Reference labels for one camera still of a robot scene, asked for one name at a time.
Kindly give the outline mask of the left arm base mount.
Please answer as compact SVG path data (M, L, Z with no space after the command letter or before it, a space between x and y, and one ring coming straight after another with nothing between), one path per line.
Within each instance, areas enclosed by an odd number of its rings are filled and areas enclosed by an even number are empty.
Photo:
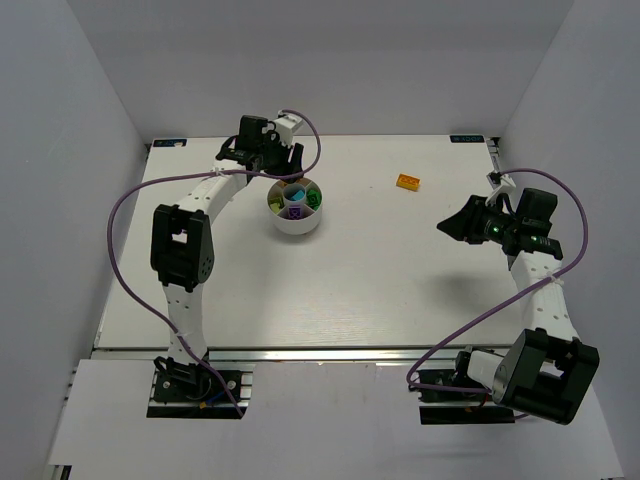
M184 365L158 356L147 407L152 419L237 420L229 390L242 412L251 396L251 374L219 370L220 378L199 364Z

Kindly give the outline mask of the large cyan lego brick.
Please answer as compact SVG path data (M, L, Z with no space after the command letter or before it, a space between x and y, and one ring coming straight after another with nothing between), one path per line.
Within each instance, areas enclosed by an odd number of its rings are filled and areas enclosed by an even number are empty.
M289 185L283 190L285 198L291 202L298 202L304 199L306 190L300 185Z

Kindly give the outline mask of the lime green lego brick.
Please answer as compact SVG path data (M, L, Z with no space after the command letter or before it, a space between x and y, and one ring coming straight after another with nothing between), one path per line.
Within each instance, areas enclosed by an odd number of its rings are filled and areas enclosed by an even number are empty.
M284 207L284 199L282 196L273 196L268 198L268 205L272 212L278 214Z

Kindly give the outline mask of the dark green lego brick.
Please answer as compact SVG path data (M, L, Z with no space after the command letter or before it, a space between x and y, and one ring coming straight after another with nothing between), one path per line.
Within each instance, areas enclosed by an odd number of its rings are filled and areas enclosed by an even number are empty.
M306 203L314 211L317 211L322 203L321 192L317 189L308 189L306 191Z

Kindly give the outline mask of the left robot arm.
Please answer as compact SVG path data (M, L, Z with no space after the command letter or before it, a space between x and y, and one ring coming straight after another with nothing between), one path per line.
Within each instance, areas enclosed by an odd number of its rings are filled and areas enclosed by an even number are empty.
M211 175L173 205L153 214L151 267L166 297L170 327L168 357L196 365L208 354L203 333L202 290L215 261L211 225L252 179L288 183L302 176L304 147L294 141L300 115L282 110L269 120L244 115L236 135L215 156Z

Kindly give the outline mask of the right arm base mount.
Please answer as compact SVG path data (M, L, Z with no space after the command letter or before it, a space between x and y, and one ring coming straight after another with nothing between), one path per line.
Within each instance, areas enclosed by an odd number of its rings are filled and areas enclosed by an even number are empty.
M496 405L467 373L472 350L460 351L451 368L419 369L408 390L419 394L420 423L428 426L513 424L516 414Z

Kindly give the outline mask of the orange lego brick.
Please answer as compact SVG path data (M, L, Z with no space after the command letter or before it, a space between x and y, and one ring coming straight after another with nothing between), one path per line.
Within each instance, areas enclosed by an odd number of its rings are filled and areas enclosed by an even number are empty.
M421 180L407 174L399 174L396 180L396 186L405 190L417 192L420 188Z

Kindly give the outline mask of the purple lego brick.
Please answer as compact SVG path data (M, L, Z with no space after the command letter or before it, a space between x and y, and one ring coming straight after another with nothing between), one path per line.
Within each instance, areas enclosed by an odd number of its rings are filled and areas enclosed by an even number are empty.
M288 220L302 220L305 218L305 215L305 207L303 205L289 205L287 207L286 218Z

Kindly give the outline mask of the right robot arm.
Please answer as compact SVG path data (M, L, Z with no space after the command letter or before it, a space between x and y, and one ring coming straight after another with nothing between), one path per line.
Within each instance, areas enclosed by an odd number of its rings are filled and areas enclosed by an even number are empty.
M520 293L524 329L506 354L474 347L456 358L455 386L484 387L492 401L558 424L571 423L600 363L568 315L560 283L563 253L550 238L556 195L523 191L514 212L497 199L473 195L437 228L471 245L492 241L509 260Z

